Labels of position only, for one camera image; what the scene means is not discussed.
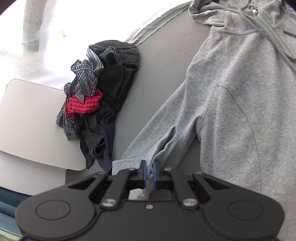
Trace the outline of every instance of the table surface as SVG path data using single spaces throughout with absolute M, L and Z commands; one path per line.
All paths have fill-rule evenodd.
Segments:
M 210 26 L 195 22 L 185 10 L 138 46 L 140 68 L 116 116 L 113 160 L 120 160 L 143 127 L 182 84 L 190 62 L 209 32 Z M 199 160 L 200 143 L 196 138 L 178 168 L 191 175 L 200 170 Z M 97 162 L 89 170 L 67 170 L 66 183 L 100 170 Z

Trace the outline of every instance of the plaid shirt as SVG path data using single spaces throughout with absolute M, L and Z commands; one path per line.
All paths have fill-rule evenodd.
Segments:
M 65 84 L 64 92 L 67 97 L 57 115 L 56 124 L 64 128 L 68 140 L 78 138 L 74 121 L 70 120 L 65 113 L 65 106 L 68 103 L 69 97 L 74 94 L 84 104 L 84 96 L 94 96 L 98 75 L 104 69 L 101 60 L 91 49 L 87 49 L 86 56 L 89 60 L 85 59 L 82 62 L 77 60 L 71 66 L 71 70 L 76 74 L 76 77 L 71 83 Z
M 102 97 L 103 94 L 99 89 L 96 89 L 95 95 L 85 96 L 84 104 L 82 104 L 80 100 L 76 98 L 76 96 L 72 95 L 65 107 L 67 117 L 71 120 L 74 120 L 75 113 L 78 113 L 82 116 L 85 113 L 91 113 L 95 111 L 100 107 L 99 100 L 102 99 Z

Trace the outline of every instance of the pile of clothes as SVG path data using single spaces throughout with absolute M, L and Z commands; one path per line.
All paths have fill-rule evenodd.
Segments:
M 68 140 L 80 139 L 87 169 L 97 160 L 109 172 L 115 115 L 139 68 L 139 51 L 129 43 L 107 40 L 90 45 L 86 56 L 88 60 L 71 66 L 76 77 L 64 86 L 66 100 L 56 123 Z

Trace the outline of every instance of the white panel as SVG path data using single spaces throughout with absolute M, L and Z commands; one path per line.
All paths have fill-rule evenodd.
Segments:
M 12 80 L 0 105 L 0 150 L 66 169 L 82 170 L 79 140 L 68 140 L 55 121 L 65 101 L 62 90 Z
M 65 184 L 66 170 L 0 151 L 0 186 L 36 195 Z

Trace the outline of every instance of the red checkered fabric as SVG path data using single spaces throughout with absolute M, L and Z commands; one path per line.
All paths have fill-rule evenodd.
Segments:
M 75 113 L 80 114 L 81 116 L 85 113 L 90 113 L 95 111 L 100 107 L 99 100 L 102 99 L 103 94 L 99 89 L 96 89 L 94 96 L 85 96 L 84 104 L 81 103 L 79 99 L 75 95 L 72 95 L 69 98 L 68 103 L 65 106 L 65 112 L 69 119 L 75 119 Z

